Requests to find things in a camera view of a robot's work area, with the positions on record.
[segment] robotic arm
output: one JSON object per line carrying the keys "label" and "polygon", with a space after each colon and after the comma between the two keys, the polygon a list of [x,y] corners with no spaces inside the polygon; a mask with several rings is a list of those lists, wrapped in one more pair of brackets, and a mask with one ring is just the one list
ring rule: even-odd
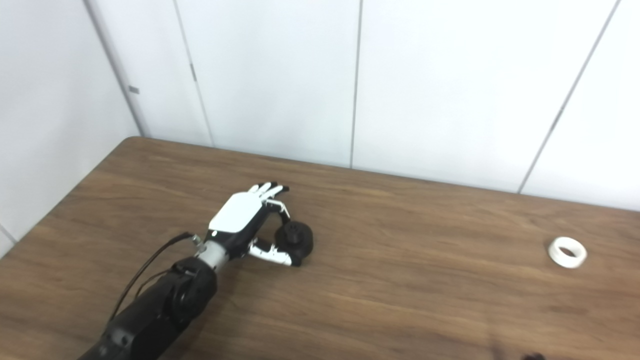
{"label": "robotic arm", "polygon": [[[227,261],[247,254],[288,266],[300,266],[313,249],[309,226],[291,221],[284,203],[274,198],[288,191],[275,182],[235,193],[209,223],[204,241],[192,237],[197,253],[175,264],[107,324],[100,340],[80,360],[155,360],[205,309],[217,290],[217,276]],[[275,244],[256,237],[271,213],[282,226]]]}

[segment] white wall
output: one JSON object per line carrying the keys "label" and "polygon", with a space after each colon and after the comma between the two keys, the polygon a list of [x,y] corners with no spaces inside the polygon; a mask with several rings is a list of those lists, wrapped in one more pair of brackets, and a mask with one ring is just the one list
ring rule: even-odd
{"label": "white wall", "polygon": [[614,0],[365,0],[353,166],[518,190]]}
{"label": "white wall", "polygon": [[[524,180],[614,4],[364,0],[356,69],[358,0],[86,1],[124,83],[140,90],[127,95],[152,137],[343,167],[353,163],[365,170],[509,192]],[[103,156],[114,139],[135,132],[122,95],[115,95],[113,78],[106,75],[95,34],[76,31],[80,22],[88,22],[86,14],[70,24],[59,20],[67,16],[62,12],[79,19],[77,4],[0,4],[5,7],[0,37],[18,49],[10,52],[13,58],[0,60],[0,71],[35,67],[5,81],[0,101],[19,103],[18,118],[25,120],[0,124],[6,130],[0,140],[18,145],[32,141],[31,134],[26,141],[20,137],[23,127],[38,129],[36,137],[41,129],[73,129],[56,135],[64,146],[40,135],[37,145],[29,146],[31,153],[25,152],[25,159],[34,157],[42,162],[38,167],[51,172],[60,166],[40,153],[59,158],[89,147],[97,149],[89,153]],[[12,10],[8,6],[18,4],[23,17],[38,18],[35,24],[20,25],[7,16]],[[525,193],[640,208],[638,167],[630,165],[638,153],[633,138],[640,115],[635,105],[638,57],[633,45],[639,43],[640,31],[631,25],[637,3],[622,4],[618,13],[624,15],[614,17]],[[49,24],[52,19],[62,24]],[[66,35],[71,28],[74,35]],[[9,35],[14,33],[36,40]],[[91,43],[82,56],[70,45],[81,41]],[[22,54],[33,47],[26,43],[39,53]],[[92,67],[91,76],[78,76],[83,66]],[[47,88],[54,85],[62,90]],[[86,89],[108,96],[97,101]],[[26,95],[16,95],[20,91],[44,105],[25,106]],[[72,106],[71,98],[78,105]],[[10,108],[14,106],[2,108],[0,115]],[[95,123],[78,120],[80,113],[91,113],[83,116]],[[9,112],[4,117],[11,116],[16,117]],[[108,135],[96,141],[95,133]],[[13,158],[2,161],[11,165]],[[66,162],[65,172],[58,174],[62,180],[42,181],[57,195],[37,193],[32,199],[54,204],[92,164]],[[13,175],[0,178],[15,181],[14,186],[35,181],[38,167],[18,180]],[[35,191],[40,185],[34,183]],[[4,201],[2,196],[12,202],[22,197],[0,189]],[[25,210],[34,204],[21,206]],[[15,223],[3,218],[8,216],[4,209],[0,223],[19,238],[34,220],[29,215],[24,224]]]}
{"label": "white wall", "polygon": [[358,0],[179,0],[214,146],[349,166]]}
{"label": "white wall", "polygon": [[0,51],[0,224],[19,240],[138,130],[82,1],[0,0]]}
{"label": "white wall", "polygon": [[622,0],[523,193],[640,211],[639,19]]}
{"label": "white wall", "polygon": [[211,146],[172,0],[91,0],[146,136]]}

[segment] black cable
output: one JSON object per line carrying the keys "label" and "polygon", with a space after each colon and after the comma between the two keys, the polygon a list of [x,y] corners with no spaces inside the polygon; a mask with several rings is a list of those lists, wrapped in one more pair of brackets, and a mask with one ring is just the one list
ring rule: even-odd
{"label": "black cable", "polygon": [[147,269],[149,264],[151,264],[151,262],[153,262],[153,260],[155,260],[158,257],[158,255],[160,255],[160,253],[162,253],[162,251],[166,250],[166,248],[168,248],[169,246],[177,243],[178,241],[181,241],[181,240],[184,240],[184,239],[188,239],[188,238],[190,238],[192,236],[193,235],[189,234],[189,233],[182,233],[182,234],[174,237],[173,239],[169,240],[166,244],[162,245],[160,247],[160,249],[158,249],[153,255],[151,255],[151,257],[147,260],[147,262],[144,263],[140,267],[138,272],[136,272],[136,275],[133,275],[133,278],[131,279],[131,281],[129,281],[127,286],[124,288],[124,291],[122,292],[122,294],[120,294],[120,297],[118,298],[118,301],[116,302],[116,306],[113,308],[113,312],[111,313],[111,316],[109,316],[109,320],[107,321],[107,325],[109,324],[109,322],[111,322],[113,320],[114,317],[116,317],[116,315],[118,314],[118,310],[120,309],[120,305],[122,305],[122,302],[124,301],[124,298],[127,296],[127,294],[129,293],[129,290],[131,290],[131,288],[133,287],[133,284],[136,282],[136,280],[138,280],[140,275],[142,275],[142,272],[144,272],[145,269]]}
{"label": "black cable", "polygon": [[159,272],[157,274],[151,275],[147,280],[145,280],[145,282],[140,284],[140,287],[136,291],[136,296],[134,296],[133,298],[137,299],[138,296],[140,295],[140,292],[142,292],[142,288],[144,288],[146,284],[150,283],[151,280],[155,279],[156,277],[159,277],[160,275],[164,275],[164,274],[168,273],[169,271],[171,271],[171,269],[167,269],[167,270],[161,271],[161,272]]}

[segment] wall seam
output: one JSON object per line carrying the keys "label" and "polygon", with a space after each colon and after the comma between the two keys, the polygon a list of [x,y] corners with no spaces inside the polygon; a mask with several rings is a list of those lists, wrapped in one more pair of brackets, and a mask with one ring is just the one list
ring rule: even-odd
{"label": "wall seam", "polygon": [[620,1],[621,0],[616,0],[616,2],[613,4],[613,8],[609,12],[609,15],[607,16],[607,19],[605,20],[604,25],[602,26],[602,29],[600,29],[600,32],[599,32],[598,36],[596,37],[595,42],[591,46],[591,50],[589,50],[589,53],[587,54],[587,58],[584,60],[584,63],[582,64],[582,67],[578,71],[578,75],[576,76],[575,80],[573,81],[573,84],[571,85],[571,88],[569,89],[569,92],[567,93],[566,97],[564,98],[564,101],[563,101],[562,105],[560,106],[560,110],[558,110],[558,114],[556,115],[554,121],[551,123],[551,126],[549,127],[549,130],[547,131],[547,134],[545,135],[545,138],[542,140],[542,144],[540,144],[540,148],[538,149],[535,157],[533,158],[533,161],[531,162],[531,165],[529,166],[529,169],[527,170],[527,173],[524,175],[524,178],[522,179],[522,182],[520,183],[520,186],[518,187],[518,192],[517,193],[522,193],[522,190],[524,189],[525,185],[527,184],[527,181],[529,180],[529,177],[531,176],[531,173],[533,172],[534,167],[538,163],[540,155],[542,155],[542,152],[544,151],[545,147],[547,146],[547,142],[549,141],[549,138],[551,137],[551,134],[556,129],[556,125],[557,125],[558,121],[560,120],[560,118],[562,117],[562,114],[564,113],[564,109],[566,108],[566,105],[569,103],[569,100],[571,100],[571,96],[573,95],[573,91],[575,90],[575,88],[577,87],[578,83],[580,82],[580,79],[582,78],[582,75],[583,75],[584,71],[587,69],[587,66],[589,65],[589,62],[591,61],[591,57],[595,53],[595,51],[596,51],[596,49],[598,47],[598,44],[600,43],[600,40],[604,36],[604,33],[607,30],[607,27],[609,26],[609,23],[610,23],[611,19],[613,18],[613,15],[616,13],[616,9],[618,9],[618,5],[620,4]]}

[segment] white tape roll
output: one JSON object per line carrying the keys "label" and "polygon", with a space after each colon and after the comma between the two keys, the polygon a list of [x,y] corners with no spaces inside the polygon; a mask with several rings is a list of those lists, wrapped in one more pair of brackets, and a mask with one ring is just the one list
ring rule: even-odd
{"label": "white tape roll", "polygon": [[[569,250],[574,256],[565,254],[562,249]],[[572,269],[582,265],[587,258],[587,249],[577,240],[562,236],[549,246],[549,256],[558,265]]]}

